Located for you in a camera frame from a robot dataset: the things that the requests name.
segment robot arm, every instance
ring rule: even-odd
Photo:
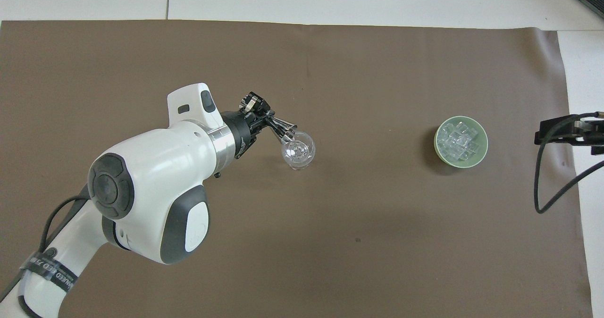
[[[17,285],[0,302],[0,316],[56,317],[77,277],[104,243],[162,264],[194,252],[209,229],[203,180],[238,159],[264,127],[281,143],[296,126],[254,93],[238,112],[220,114],[206,84],[168,95],[168,129],[116,144],[97,158],[84,193],[44,253],[24,264]]]

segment black strap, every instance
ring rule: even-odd
[[[69,292],[77,281],[75,273],[53,257],[38,251],[28,258],[21,269],[32,271],[44,279],[52,281],[54,285],[62,288],[65,292]]]

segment bowl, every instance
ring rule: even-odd
[[[457,123],[460,123],[460,122],[465,123],[466,126],[473,128],[478,132],[478,134],[472,141],[476,142],[479,145],[479,148],[478,148],[476,154],[472,155],[466,161],[462,161],[460,159],[455,159],[451,156],[445,157],[444,154],[440,151],[440,148],[436,141],[436,137],[438,136],[438,133],[448,123],[451,123],[451,124],[453,124],[453,126],[455,126],[455,125],[457,125]],[[436,155],[438,155],[438,157],[442,161],[444,161],[447,165],[450,165],[453,167],[470,168],[470,167],[474,167],[474,166],[478,165],[481,161],[483,161],[483,159],[487,155],[488,149],[489,149],[489,139],[487,138],[487,133],[486,133],[485,129],[480,125],[480,123],[478,123],[478,121],[474,120],[473,118],[467,117],[467,116],[453,116],[453,117],[448,118],[438,127],[438,129],[436,130],[436,133],[434,134],[434,150],[436,150]]]

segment brown tablecloth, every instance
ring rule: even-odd
[[[92,161],[168,126],[166,95],[253,91],[317,144],[293,171],[269,131],[207,180],[211,227],[180,264],[105,245],[63,317],[590,317],[579,198],[533,209],[539,121],[568,114],[555,32],[204,21],[2,23],[0,284]],[[485,160],[432,137],[475,118]],[[542,194],[574,176],[549,147]]]

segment cable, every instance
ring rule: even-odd
[[[560,129],[561,127],[563,127],[571,122],[574,122],[576,120],[580,120],[581,118],[600,117],[600,116],[601,116],[600,112],[586,112],[583,114],[574,115],[574,116],[565,118],[564,120],[556,123],[546,133],[545,137],[541,141],[541,145],[539,146],[539,151],[537,152],[537,165],[535,165],[535,183],[533,185],[533,198],[535,200],[535,211],[537,211],[537,213],[539,213],[539,214],[545,213],[545,211],[550,209],[550,207],[554,204],[554,202],[556,202],[561,196],[563,196],[563,194],[565,194],[566,191],[568,191],[571,187],[576,185],[580,180],[582,180],[589,174],[595,172],[596,170],[598,170],[599,168],[604,166],[604,161],[600,161],[599,163],[591,166],[590,168],[587,168],[584,172],[582,172],[578,176],[574,177],[564,187],[562,187],[560,189],[560,191],[558,191],[556,193],[556,195],[554,195],[552,197],[552,199],[550,199],[550,201],[548,201],[547,204],[545,204],[545,206],[542,209],[539,208],[539,172],[541,170],[541,158],[543,155],[543,150],[545,150],[545,145],[548,144],[548,142],[550,142],[550,140],[554,136],[554,133],[556,133],[558,131],[558,129]]]
[[[69,204],[72,201],[76,201],[76,200],[90,200],[90,198],[88,196],[82,196],[82,195],[76,195],[76,196],[72,196],[71,198],[68,198],[67,200],[63,201],[60,205],[57,206],[57,208],[54,209],[54,211],[52,211],[52,213],[50,213],[50,216],[48,217],[47,221],[46,221],[46,225],[44,225],[44,231],[42,232],[42,238],[40,239],[40,247],[38,248],[38,252],[40,253],[44,253],[44,250],[47,248],[47,239],[48,239],[48,230],[50,230],[50,224],[52,223],[52,219],[54,219],[55,215],[57,215],[57,213],[67,204]]]

